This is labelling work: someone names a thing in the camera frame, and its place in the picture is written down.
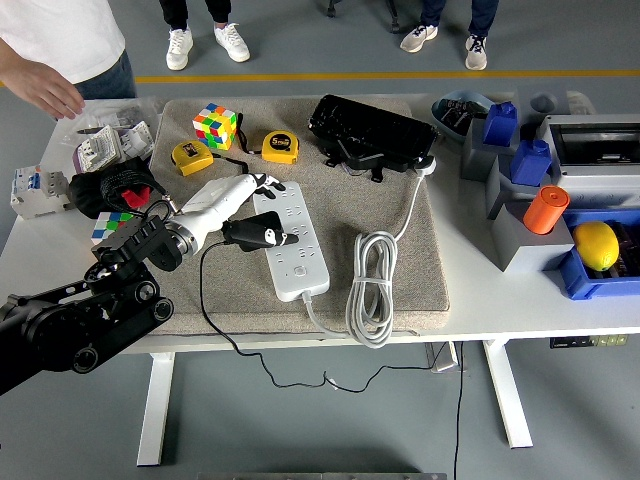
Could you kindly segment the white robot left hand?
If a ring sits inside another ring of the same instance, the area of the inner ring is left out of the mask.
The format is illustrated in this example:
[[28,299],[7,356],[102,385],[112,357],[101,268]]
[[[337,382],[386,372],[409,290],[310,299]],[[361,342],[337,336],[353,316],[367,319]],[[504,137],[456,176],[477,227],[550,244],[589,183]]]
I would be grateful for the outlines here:
[[167,230],[179,251],[187,256],[200,251],[206,236],[216,231],[223,233],[227,243],[236,244],[245,252],[295,244],[298,236],[284,231],[274,211],[244,220],[230,219],[255,194],[274,199],[270,187],[278,191],[285,189],[279,180],[264,173],[211,180],[166,223]]

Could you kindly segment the person's right hand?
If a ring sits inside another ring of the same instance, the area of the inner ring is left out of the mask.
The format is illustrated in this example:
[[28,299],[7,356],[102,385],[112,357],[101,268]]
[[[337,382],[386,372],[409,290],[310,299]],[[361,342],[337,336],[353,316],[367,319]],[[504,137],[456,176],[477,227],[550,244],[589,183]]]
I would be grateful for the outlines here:
[[19,98],[55,119],[74,119],[85,106],[72,83],[39,62],[18,60],[2,67],[1,82]]

